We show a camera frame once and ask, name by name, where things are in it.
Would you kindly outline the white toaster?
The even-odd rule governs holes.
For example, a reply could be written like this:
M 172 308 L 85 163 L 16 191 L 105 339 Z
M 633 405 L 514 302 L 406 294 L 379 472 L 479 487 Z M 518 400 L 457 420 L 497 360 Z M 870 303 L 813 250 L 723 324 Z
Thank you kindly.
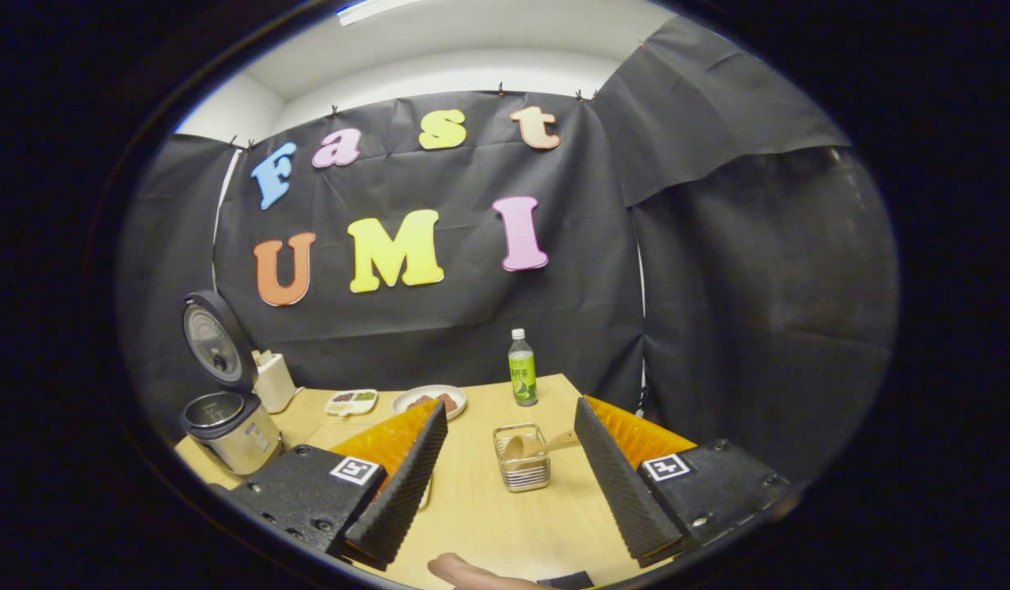
M 270 414 L 277 414 L 284 411 L 298 395 L 299 387 L 293 381 L 284 356 L 280 352 L 273 354 L 272 362 L 261 367 L 257 366 L 258 375 L 254 381 L 254 392 Z

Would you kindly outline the wooden spoon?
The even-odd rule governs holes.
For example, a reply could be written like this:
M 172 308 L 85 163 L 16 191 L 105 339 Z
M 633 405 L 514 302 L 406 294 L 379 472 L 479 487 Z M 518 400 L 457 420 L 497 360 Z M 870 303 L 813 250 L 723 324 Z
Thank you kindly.
M 560 433 L 556 437 L 550 438 L 548 441 L 539 439 L 539 437 L 535 436 L 535 434 L 525 434 L 525 436 L 512 438 L 512 440 L 505 446 L 503 460 L 506 462 L 524 461 L 535 458 L 536 456 L 543 456 L 546 455 L 546 453 L 561 451 L 561 449 L 577 445 L 580 445 L 580 440 L 574 430 Z

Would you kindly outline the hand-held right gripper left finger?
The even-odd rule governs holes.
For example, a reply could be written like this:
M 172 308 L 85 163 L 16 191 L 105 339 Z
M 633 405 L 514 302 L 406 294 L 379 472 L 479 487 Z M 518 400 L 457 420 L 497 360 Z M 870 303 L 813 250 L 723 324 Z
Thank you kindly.
M 427 401 L 329 451 L 295 446 L 227 490 L 226 499 L 281 537 L 385 570 L 447 436 L 448 408 Z

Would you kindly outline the white compartment seasoning dish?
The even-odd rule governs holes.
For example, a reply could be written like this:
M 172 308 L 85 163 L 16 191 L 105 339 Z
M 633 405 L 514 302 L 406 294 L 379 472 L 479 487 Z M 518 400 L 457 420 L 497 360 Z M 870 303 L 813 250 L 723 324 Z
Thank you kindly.
M 378 398 L 379 393 L 374 389 L 339 391 L 329 396 L 324 406 L 324 411 L 328 415 L 335 415 L 335 417 L 364 415 L 374 410 Z

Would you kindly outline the ceiling light panel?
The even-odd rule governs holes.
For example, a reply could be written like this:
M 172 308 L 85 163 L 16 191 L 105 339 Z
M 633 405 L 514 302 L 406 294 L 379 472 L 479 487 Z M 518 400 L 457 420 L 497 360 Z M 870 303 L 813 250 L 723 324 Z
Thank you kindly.
M 419 3 L 422 0 L 361 0 L 359 3 L 348 5 L 336 12 L 336 16 L 341 26 L 350 26 L 372 16 L 378 16 L 385 12 L 398 10 Z

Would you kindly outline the green tea bottle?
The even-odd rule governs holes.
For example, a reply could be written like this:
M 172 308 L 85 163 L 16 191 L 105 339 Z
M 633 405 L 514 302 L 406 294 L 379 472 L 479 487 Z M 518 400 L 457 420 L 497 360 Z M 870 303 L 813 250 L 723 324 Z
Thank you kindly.
M 513 398 L 518 406 L 535 406 L 536 392 L 535 353 L 526 341 L 524 329 L 512 330 L 512 345 L 507 353 Z

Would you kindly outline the white round plate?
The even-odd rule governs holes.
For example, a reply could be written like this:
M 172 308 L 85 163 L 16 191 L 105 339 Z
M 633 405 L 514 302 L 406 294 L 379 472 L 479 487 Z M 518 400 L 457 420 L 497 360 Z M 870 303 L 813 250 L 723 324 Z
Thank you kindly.
M 426 386 L 419 386 L 419 388 L 412 388 L 410 391 L 400 393 L 396 396 L 396 399 L 392 402 L 392 410 L 394 415 L 400 415 L 407 410 L 408 404 L 412 403 L 419 396 L 427 395 L 437 397 L 439 393 L 449 393 L 453 397 L 457 403 L 457 409 L 453 412 L 448 412 L 448 420 L 452 420 L 457 415 L 461 414 L 466 408 L 467 398 L 462 389 L 457 388 L 457 386 L 444 385 L 444 384 L 431 384 Z

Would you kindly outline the black backdrop cloth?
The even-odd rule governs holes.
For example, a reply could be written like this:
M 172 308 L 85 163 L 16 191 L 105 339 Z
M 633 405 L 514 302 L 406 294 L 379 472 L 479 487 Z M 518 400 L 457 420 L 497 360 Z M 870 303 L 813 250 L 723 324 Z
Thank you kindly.
M 848 138 L 681 16 L 586 103 L 453 91 L 250 150 L 175 135 L 123 231 L 118 329 L 170 444 L 214 389 L 182 328 L 202 288 L 310 388 L 505 382 L 522 328 L 542 376 L 791 479 L 858 428 L 899 314 L 894 232 Z

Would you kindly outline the black and silver rice cooker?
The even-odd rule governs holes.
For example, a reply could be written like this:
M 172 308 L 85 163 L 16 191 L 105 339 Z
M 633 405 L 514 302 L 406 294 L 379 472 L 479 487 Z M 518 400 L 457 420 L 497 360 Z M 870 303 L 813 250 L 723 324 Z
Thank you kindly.
M 258 395 L 252 347 L 226 300 L 212 290 L 185 296 L 185 343 L 219 384 L 186 404 L 180 425 L 222 470 L 247 477 L 279 455 L 283 438 Z

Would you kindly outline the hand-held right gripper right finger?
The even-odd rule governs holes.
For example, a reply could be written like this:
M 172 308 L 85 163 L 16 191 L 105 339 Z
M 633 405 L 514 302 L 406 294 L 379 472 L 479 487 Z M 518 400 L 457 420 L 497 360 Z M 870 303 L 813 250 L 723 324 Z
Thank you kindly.
M 691 442 L 591 396 L 574 430 L 640 566 L 721 540 L 789 495 L 787 478 L 736 444 Z

